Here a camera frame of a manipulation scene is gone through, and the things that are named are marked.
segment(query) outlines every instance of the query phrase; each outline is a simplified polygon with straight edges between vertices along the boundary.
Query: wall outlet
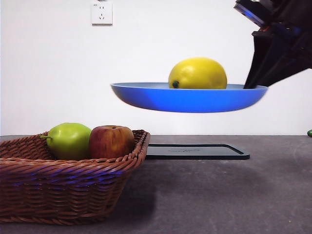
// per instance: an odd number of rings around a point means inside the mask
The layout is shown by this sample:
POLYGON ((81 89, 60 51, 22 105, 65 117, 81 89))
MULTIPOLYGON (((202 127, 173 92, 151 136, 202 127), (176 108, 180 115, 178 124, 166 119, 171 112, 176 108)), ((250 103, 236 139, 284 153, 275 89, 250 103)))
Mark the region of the wall outlet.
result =
POLYGON ((111 2, 91 4, 91 24, 113 24, 113 5, 111 2))

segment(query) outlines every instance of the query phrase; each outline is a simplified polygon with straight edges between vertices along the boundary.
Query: white wall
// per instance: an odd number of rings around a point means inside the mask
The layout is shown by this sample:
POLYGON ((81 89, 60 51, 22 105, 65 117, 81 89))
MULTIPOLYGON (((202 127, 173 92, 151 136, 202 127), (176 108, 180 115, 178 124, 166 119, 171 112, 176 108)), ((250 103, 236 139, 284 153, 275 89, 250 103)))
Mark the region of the white wall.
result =
POLYGON ((312 70, 270 86, 255 105, 224 113, 169 113, 120 101, 110 84, 166 82, 182 59, 219 61, 245 83, 258 27, 234 0, 111 0, 113 26, 90 24, 91 0, 1 1, 1 135, 63 122, 118 124, 153 135, 305 135, 312 70))

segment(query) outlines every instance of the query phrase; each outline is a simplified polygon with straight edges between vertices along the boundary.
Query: red apple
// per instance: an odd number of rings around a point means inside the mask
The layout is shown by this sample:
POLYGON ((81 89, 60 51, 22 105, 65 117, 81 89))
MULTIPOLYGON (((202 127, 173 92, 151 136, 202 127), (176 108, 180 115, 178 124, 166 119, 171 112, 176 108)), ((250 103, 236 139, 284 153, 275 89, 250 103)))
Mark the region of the red apple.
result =
POLYGON ((116 125, 98 126, 91 131, 91 158, 117 158, 132 152, 135 138, 130 128, 116 125))

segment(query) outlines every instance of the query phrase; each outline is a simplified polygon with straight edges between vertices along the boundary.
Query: robotic arm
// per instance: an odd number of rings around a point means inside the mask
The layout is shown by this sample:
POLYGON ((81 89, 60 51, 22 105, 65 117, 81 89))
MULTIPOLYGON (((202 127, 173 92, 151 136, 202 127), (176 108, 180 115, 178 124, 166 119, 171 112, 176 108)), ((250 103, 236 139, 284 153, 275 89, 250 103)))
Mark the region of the robotic arm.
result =
POLYGON ((312 0, 237 0, 234 7, 260 29, 245 89, 270 86, 312 68, 312 0))

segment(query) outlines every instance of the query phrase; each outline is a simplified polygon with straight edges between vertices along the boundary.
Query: wicker basket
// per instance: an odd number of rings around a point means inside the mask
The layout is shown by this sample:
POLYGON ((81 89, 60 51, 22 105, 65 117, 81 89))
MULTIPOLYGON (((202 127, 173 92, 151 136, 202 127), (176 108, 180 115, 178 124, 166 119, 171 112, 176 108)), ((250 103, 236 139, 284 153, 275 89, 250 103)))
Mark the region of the wicker basket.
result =
POLYGON ((55 160, 41 134, 2 142, 0 223, 104 221, 131 172, 145 160, 150 134, 133 133, 135 149, 114 159, 55 160))

